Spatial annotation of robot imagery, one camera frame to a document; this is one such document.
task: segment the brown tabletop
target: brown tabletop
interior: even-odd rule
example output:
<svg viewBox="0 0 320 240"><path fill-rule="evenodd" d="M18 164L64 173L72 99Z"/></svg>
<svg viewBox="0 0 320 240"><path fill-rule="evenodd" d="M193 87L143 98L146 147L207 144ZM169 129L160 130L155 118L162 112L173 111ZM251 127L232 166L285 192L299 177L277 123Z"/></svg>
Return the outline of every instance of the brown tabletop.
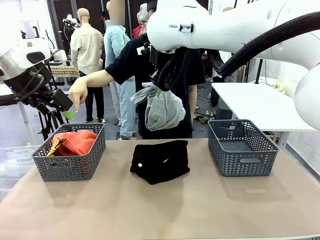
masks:
<svg viewBox="0 0 320 240"><path fill-rule="evenodd" d="M136 144L161 142L107 141L89 181L43 182L34 167L0 203L0 239L320 236L320 188L282 151L269 177L226 178L208 139L190 139L190 173L149 185L129 171L133 152Z"/></svg>

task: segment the gray garment held by gripper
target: gray garment held by gripper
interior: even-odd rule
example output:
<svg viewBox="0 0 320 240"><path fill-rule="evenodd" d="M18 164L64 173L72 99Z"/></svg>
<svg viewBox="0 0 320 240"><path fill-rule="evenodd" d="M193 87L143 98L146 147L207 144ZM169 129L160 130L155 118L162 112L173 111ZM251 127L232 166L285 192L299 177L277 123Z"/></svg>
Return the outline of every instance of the gray garment held by gripper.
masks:
<svg viewBox="0 0 320 240"><path fill-rule="evenodd" d="M182 100L169 91L159 91L152 82L143 82L144 89L131 99L134 104L147 101L145 126L150 131L172 129L185 118Z"/></svg>

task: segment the black cap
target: black cap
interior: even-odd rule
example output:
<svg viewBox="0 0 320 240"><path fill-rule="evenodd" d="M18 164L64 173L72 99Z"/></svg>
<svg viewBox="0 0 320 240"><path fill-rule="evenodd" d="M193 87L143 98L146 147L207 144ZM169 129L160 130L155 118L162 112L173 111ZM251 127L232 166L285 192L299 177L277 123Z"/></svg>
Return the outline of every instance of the black cap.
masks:
<svg viewBox="0 0 320 240"><path fill-rule="evenodd" d="M157 8L158 0L148 0L146 3L146 11L149 12L151 9Z"/></svg>

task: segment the basket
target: basket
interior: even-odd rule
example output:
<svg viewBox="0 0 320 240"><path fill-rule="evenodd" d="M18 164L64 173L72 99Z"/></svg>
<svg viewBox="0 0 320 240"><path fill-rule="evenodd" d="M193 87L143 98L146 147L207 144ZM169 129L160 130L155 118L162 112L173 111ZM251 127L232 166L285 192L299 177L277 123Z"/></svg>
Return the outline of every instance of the basket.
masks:
<svg viewBox="0 0 320 240"><path fill-rule="evenodd" d="M278 146L249 120L210 120L209 149L224 177L269 176Z"/></svg>
<svg viewBox="0 0 320 240"><path fill-rule="evenodd" d="M55 134L89 130L98 136L88 154L83 156L47 156ZM32 158L44 182L90 180L105 151L105 125L103 123L63 124L41 147Z"/></svg>

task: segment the black t-shirt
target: black t-shirt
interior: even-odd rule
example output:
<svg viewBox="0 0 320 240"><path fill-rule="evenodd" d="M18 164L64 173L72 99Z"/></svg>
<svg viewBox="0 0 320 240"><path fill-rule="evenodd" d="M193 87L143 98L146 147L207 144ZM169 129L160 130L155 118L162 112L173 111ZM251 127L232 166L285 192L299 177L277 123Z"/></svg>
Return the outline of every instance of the black t-shirt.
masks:
<svg viewBox="0 0 320 240"><path fill-rule="evenodd" d="M149 75L155 67L150 62L150 54L138 55L137 48L149 43L146 34L129 41L121 54L105 70L118 84L135 76L136 91L143 89L142 83L151 82ZM171 91L182 100L185 117L177 127L171 129L150 131L146 128L145 113L147 102L137 105L139 134L143 139L183 139L192 136L192 123L188 99L188 87L202 84L206 81L201 53L199 49L189 49L185 54L184 65L177 84Z"/></svg>

